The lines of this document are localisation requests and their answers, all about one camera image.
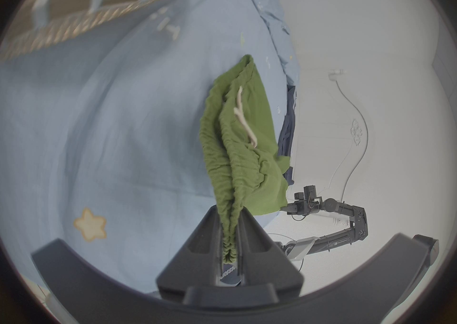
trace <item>white drawstring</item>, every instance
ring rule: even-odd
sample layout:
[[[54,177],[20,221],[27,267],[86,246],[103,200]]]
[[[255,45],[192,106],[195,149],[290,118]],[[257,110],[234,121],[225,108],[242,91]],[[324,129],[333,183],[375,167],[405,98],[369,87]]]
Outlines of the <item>white drawstring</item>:
[[[251,145],[254,146],[255,148],[257,147],[257,138],[255,137],[254,132],[251,130],[251,128],[248,125],[248,122],[246,122],[246,119],[244,117],[243,113],[243,103],[241,103],[241,93],[243,92],[243,87],[240,87],[238,90],[238,94],[236,96],[236,107],[233,109],[233,112],[235,116],[237,116],[239,122],[243,126],[243,128],[246,130],[248,133],[249,140],[251,142]]]

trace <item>blue fabric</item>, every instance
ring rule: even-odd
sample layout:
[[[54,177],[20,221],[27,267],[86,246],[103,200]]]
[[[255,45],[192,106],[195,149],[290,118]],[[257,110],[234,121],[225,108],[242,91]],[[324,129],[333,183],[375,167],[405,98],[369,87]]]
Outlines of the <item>blue fabric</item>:
[[[279,0],[252,0],[264,20],[281,60],[287,82],[298,87],[300,67],[290,40],[290,30],[284,21],[284,11]]]
[[[0,64],[0,235],[20,273],[43,284],[30,254],[61,238],[154,291],[215,204],[200,117],[214,79],[246,53],[279,137],[287,80],[275,46],[252,0],[163,0]],[[74,227],[85,208],[106,219],[105,239]]]

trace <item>yellow star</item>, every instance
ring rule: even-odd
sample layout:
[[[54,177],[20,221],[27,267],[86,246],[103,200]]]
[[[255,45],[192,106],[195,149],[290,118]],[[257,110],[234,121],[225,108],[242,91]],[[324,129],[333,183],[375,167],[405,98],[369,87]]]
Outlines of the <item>yellow star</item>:
[[[83,210],[80,218],[75,219],[73,225],[83,234],[85,241],[93,241],[95,238],[105,239],[106,218],[103,216],[94,216],[87,207]]]

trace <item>green fabric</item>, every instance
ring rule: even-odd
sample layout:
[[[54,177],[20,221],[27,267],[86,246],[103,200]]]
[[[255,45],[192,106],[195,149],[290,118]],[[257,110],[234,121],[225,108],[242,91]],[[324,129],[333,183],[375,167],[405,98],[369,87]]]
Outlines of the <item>green fabric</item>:
[[[257,137],[257,148],[233,112],[240,86],[244,117]],[[270,105],[250,55],[214,81],[200,123],[200,141],[222,222],[224,263],[233,263],[235,228],[243,207],[264,215],[287,205],[283,173],[290,158],[277,155]]]

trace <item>white wall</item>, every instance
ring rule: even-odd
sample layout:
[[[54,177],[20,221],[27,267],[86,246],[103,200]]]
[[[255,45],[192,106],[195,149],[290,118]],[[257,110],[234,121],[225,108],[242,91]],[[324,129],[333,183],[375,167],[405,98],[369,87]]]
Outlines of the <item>white wall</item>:
[[[457,211],[457,130],[431,66],[438,41],[435,8],[429,0],[280,1],[302,69],[300,93],[307,92],[310,70],[347,70],[342,81],[369,132],[367,153],[345,191],[346,203],[366,209],[369,236],[352,246],[306,257],[302,293],[346,275],[398,232],[432,236],[444,248]],[[320,159],[333,162],[325,156]],[[309,159],[295,164],[313,167]],[[295,182],[296,188],[314,184]],[[318,218],[299,223],[285,215],[266,228],[294,239],[338,229]],[[417,297],[438,266],[439,262],[386,323]]]

